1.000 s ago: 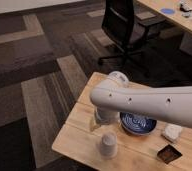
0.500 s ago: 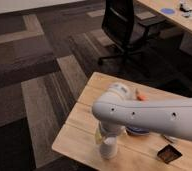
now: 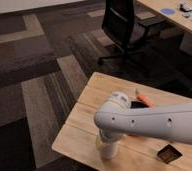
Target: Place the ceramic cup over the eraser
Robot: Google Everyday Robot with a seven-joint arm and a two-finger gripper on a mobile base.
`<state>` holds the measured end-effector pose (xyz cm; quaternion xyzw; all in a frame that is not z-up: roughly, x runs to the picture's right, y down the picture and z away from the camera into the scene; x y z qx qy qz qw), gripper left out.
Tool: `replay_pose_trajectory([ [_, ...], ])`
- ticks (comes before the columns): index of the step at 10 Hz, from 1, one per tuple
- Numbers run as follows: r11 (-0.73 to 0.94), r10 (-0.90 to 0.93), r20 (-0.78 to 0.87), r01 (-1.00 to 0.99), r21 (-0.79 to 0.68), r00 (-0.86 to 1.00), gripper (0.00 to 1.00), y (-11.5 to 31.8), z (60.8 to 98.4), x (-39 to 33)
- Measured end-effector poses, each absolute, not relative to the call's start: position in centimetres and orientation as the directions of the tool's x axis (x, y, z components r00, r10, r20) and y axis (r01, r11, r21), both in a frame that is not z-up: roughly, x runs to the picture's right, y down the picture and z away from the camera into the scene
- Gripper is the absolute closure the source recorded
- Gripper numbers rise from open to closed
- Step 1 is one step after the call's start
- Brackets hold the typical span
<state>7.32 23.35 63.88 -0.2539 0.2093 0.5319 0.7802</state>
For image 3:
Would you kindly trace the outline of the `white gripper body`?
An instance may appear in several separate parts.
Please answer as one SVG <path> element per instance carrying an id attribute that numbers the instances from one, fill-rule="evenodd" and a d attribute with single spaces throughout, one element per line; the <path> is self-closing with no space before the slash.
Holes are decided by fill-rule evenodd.
<path id="1" fill-rule="evenodd" d="M 123 138 L 123 133 L 117 133 L 113 131 L 100 130 L 99 131 L 100 138 L 105 143 L 113 143 L 117 142 Z"/>

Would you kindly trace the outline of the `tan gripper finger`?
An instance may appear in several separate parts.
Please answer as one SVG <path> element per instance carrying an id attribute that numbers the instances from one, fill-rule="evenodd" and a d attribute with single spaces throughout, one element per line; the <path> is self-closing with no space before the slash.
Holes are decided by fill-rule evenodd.
<path id="1" fill-rule="evenodd" d="M 106 147 L 106 143 L 102 141 L 99 135 L 96 136 L 96 148 L 103 149 Z"/>

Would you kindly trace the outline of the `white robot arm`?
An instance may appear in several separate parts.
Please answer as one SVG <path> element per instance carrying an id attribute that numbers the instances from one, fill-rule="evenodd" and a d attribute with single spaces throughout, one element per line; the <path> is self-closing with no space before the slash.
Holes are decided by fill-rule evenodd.
<path id="1" fill-rule="evenodd" d="M 192 103 L 132 108 L 123 92 L 112 92 L 94 115 L 103 134 L 136 134 L 192 145 Z"/>

